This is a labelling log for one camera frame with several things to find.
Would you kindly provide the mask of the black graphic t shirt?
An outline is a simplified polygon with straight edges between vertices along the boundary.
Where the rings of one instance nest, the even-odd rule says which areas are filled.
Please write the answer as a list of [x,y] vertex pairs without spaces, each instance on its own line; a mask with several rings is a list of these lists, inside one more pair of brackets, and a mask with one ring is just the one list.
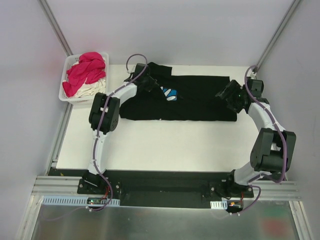
[[237,114],[216,96],[230,82],[228,76],[172,75],[172,68],[148,64],[157,86],[142,90],[121,104],[119,114],[133,121],[235,122]]

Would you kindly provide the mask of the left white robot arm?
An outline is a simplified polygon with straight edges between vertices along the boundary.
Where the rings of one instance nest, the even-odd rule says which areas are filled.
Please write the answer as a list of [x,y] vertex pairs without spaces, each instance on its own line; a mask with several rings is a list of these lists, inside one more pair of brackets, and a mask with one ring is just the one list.
[[148,65],[138,63],[120,87],[109,93],[95,94],[88,118],[93,131],[92,157],[79,181],[78,194],[102,195],[110,192],[110,182],[103,173],[107,169],[107,149],[112,132],[119,123],[120,107],[135,97],[138,91],[150,91],[156,85],[157,81],[150,76]]

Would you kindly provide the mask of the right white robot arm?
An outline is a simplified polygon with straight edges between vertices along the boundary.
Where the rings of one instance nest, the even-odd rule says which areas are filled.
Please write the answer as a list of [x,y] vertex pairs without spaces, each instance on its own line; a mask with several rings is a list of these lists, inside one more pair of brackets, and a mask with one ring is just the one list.
[[232,170],[222,184],[222,192],[228,198],[249,192],[253,188],[251,183],[259,179],[280,184],[291,166],[297,136],[276,120],[263,90],[262,80],[248,77],[244,85],[232,80],[216,94],[235,113],[244,110],[258,130],[249,162]]

